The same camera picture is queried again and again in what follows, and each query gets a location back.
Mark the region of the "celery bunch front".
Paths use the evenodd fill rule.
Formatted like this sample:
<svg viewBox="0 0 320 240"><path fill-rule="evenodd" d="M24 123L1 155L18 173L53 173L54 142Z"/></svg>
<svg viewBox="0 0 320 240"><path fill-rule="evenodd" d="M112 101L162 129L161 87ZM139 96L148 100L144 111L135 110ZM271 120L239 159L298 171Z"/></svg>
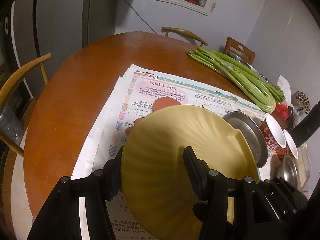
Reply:
<svg viewBox="0 0 320 240"><path fill-rule="evenodd" d="M276 101L270 90L255 72L243 64L235 60L229 62L227 55L201 47L188 51L187 55L229 79L264 112L271 114L275 110Z"/></svg>

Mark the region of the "small steel bowl far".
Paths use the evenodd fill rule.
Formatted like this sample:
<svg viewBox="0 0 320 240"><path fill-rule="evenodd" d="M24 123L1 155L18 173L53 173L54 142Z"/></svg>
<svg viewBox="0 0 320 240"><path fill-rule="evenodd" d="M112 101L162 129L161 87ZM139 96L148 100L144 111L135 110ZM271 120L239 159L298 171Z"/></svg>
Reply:
<svg viewBox="0 0 320 240"><path fill-rule="evenodd" d="M248 67L249 69L252 68L252 66L251 66L249 63L245 62L242 58L240 58L238 55L236 55L235 53L231 52L230 50L227 50L227 51L226 51L226 54L227 54L228 56L230 56L231 58L235 59L236 61L244 64L244 65L245 65L246 67Z"/></svg>

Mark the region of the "shallow steel plate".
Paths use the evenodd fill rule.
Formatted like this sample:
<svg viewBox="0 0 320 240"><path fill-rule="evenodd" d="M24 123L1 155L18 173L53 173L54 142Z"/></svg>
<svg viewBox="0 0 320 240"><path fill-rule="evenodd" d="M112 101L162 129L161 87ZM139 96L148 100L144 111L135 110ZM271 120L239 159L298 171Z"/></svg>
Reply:
<svg viewBox="0 0 320 240"><path fill-rule="evenodd" d="M257 168L262 168L267 163L268 149L257 124L249 116L237 111L225 115L223 119L241 131L252 151Z"/></svg>

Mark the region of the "orange plastic plate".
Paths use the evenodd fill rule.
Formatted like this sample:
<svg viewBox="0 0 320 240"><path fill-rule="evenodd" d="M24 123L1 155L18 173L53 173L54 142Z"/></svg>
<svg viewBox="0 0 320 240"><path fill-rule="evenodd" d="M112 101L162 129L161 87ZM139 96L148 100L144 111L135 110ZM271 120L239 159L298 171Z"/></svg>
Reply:
<svg viewBox="0 0 320 240"><path fill-rule="evenodd" d="M161 98L157 98L154 103L153 103L153 107L152 107L152 112L155 112L157 110L160 109L164 109L166 107L170 107L170 106L177 106L177 105L181 105L181 103L173 98L169 98L169 97L161 97ZM131 127L128 127L127 129L125 129L125 134L129 135L129 133L132 131L133 127L136 126L143 118L138 118L134 121L134 125Z"/></svg>

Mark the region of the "large steel bowl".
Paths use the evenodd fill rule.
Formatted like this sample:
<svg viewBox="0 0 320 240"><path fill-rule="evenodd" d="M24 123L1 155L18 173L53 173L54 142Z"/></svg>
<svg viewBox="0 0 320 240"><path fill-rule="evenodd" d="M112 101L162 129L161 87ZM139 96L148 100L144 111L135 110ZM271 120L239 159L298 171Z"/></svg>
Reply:
<svg viewBox="0 0 320 240"><path fill-rule="evenodd" d="M298 174L293 159L287 154L283 157L282 163L277 168L276 176L283 178L295 189L298 188Z"/></svg>

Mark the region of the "wooden slat back chair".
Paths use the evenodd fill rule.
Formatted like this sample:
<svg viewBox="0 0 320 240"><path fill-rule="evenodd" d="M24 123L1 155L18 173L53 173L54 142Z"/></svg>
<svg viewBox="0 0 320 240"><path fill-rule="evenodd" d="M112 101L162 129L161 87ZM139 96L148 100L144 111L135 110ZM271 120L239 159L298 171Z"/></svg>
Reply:
<svg viewBox="0 0 320 240"><path fill-rule="evenodd" d="M253 62L255 57L255 53L253 51L231 37L227 38L223 53L227 54L228 51L240 57L242 60L249 64Z"/></svg>

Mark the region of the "grey refrigerator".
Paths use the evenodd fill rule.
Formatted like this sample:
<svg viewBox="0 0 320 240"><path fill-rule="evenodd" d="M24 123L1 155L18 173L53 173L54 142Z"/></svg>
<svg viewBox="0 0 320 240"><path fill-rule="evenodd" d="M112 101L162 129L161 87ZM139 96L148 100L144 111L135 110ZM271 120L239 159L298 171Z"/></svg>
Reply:
<svg viewBox="0 0 320 240"><path fill-rule="evenodd" d="M118 0L15 0L8 19L14 63L21 67L44 54L53 76L85 46L115 32Z"/></svg>

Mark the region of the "curved wooden chair far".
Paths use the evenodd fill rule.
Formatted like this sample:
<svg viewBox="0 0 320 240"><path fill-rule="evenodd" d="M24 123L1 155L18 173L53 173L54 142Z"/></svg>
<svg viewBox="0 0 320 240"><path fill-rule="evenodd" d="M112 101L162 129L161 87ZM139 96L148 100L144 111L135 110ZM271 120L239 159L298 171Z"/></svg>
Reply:
<svg viewBox="0 0 320 240"><path fill-rule="evenodd" d="M185 29L163 26L162 31L165 32L165 36L168 36L169 33L176 33L176 34L183 36L185 38L189 38L189 39L200 42L200 47L208 46L208 43L205 40L203 40L202 38L200 38L196 34L192 33L191 31L188 31Z"/></svg>

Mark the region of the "yellow shell shaped plate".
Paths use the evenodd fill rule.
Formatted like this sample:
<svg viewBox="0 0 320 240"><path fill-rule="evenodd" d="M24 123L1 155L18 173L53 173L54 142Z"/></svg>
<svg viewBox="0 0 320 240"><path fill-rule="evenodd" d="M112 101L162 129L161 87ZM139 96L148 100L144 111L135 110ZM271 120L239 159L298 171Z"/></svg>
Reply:
<svg viewBox="0 0 320 240"><path fill-rule="evenodd" d="M257 166L242 133L215 113L192 105L156 110L136 123L121 156L121 190L129 211L157 239L197 239L198 202L183 151L227 178L258 181Z"/></svg>

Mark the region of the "instant noodle cup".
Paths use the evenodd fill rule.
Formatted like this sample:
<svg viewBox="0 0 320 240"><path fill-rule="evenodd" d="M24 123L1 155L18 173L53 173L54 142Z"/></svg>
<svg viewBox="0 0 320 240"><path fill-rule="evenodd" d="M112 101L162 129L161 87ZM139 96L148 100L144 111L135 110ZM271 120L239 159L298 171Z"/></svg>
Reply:
<svg viewBox="0 0 320 240"><path fill-rule="evenodd" d="M291 137L290 133L286 129L283 129L283 133L284 133L284 137L287 145L286 153L291 157L298 159L299 157L298 150L293 138Z"/></svg>
<svg viewBox="0 0 320 240"><path fill-rule="evenodd" d="M283 159L287 153L287 143L283 129L277 120L271 114L266 113L265 120L259 128L265 139L268 151L275 151L278 158Z"/></svg>

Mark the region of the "black thermos bottle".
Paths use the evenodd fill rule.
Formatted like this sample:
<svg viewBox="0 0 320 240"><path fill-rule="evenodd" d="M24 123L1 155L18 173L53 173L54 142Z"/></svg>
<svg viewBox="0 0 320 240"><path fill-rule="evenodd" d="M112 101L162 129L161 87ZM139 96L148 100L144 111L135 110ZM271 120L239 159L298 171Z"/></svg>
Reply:
<svg viewBox="0 0 320 240"><path fill-rule="evenodd" d="M297 148L302 146L320 127L320 102L318 102L309 114L291 131L291 135Z"/></svg>

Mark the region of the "newspaper mat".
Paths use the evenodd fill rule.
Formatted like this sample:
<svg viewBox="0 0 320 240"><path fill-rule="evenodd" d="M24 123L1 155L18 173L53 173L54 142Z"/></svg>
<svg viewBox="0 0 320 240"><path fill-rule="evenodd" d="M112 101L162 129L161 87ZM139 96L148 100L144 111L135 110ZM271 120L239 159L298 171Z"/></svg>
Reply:
<svg viewBox="0 0 320 240"><path fill-rule="evenodd" d="M204 107L220 117L241 111L259 124L265 113L255 104L231 92L183 77L140 68L132 64L121 76L76 161L71 179L85 178L101 169L124 145L125 129L152 112L157 98L170 97L183 105Z"/></svg>

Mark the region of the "red tissue box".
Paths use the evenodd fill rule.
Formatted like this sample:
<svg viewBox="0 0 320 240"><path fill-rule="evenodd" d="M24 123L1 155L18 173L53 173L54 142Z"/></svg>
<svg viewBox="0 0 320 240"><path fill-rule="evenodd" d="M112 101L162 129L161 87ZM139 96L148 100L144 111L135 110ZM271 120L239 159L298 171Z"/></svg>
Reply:
<svg viewBox="0 0 320 240"><path fill-rule="evenodd" d="M281 128L288 128L289 108L285 101L276 103L275 110L271 113Z"/></svg>

